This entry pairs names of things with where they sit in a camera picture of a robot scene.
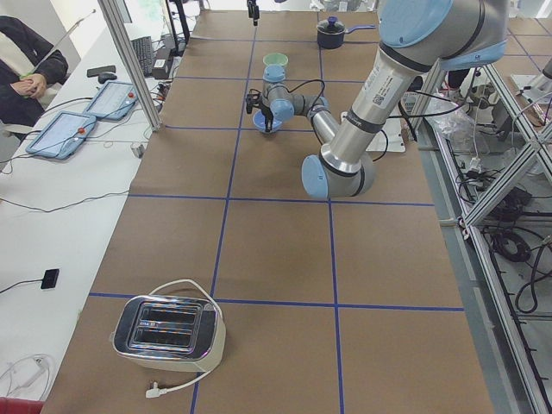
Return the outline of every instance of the label sticker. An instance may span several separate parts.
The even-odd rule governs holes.
[[[373,77],[371,74],[364,85],[365,99],[380,108],[385,108],[397,94],[403,82],[404,79],[396,73],[385,75],[378,71]]]

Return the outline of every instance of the black saucepan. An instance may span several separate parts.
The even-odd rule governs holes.
[[[317,24],[317,42],[324,49],[337,49],[343,44],[345,35],[353,33],[355,30],[365,28],[376,28],[373,24],[353,26],[345,28],[345,25],[337,20],[337,17],[330,16],[328,20],[322,20]]]

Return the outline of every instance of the table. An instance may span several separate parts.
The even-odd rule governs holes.
[[[255,29],[245,12],[200,16],[44,414],[493,412],[416,145],[378,161],[367,194],[311,200],[308,122],[264,136],[245,115],[267,52],[290,57],[290,87],[322,77],[334,113],[348,109],[378,38],[321,51],[325,17],[263,13]],[[139,367],[108,338],[129,298],[183,278],[223,308],[223,361],[146,400],[150,381],[195,374]]]
[[[142,29],[129,25],[129,35]],[[129,81],[109,31],[104,30],[90,52],[58,93],[52,106],[77,97],[93,97],[99,83],[87,78],[86,69],[116,65],[117,75]],[[148,79],[150,86],[156,85]],[[90,101],[63,105],[37,122],[43,128],[58,110],[82,111]],[[118,123],[124,125],[114,128]],[[130,146],[147,145],[147,120],[137,104],[121,122],[99,122],[91,137],[65,161],[39,158],[13,161],[13,173],[0,176],[0,197],[19,204],[55,209],[85,198],[119,193],[74,207],[43,213],[0,202],[2,288],[21,280],[41,279],[45,270],[59,268],[56,287],[42,291],[40,284],[19,285],[0,296],[0,372],[20,358],[48,354],[55,377],[75,324],[126,200],[129,184],[140,165]],[[15,156],[25,154],[30,136]],[[18,397],[37,399],[44,379]]]

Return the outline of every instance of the blue bowl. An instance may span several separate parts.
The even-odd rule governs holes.
[[[253,115],[253,123],[255,127],[263,134],[271,134],[272,132],[276,132],[280,128],[282,128],[282,122],[274,118],[273,130],[270,132],[265,132],[265,116],[262,115],[262,112],[260,112],[259,110]]]

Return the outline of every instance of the person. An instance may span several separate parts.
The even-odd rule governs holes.
[[[53,45],[19,19],[0,16],[0,120],[33,126],[44,112],[49,85],[63,82],[67,60]]]
[[[464,82],[464,79],[469,74],[469,69],[459,69],[456,71],[450,71],[447,73],[447,97],[456,104],[465,102],[465,98],[460,92],[460,87]]]

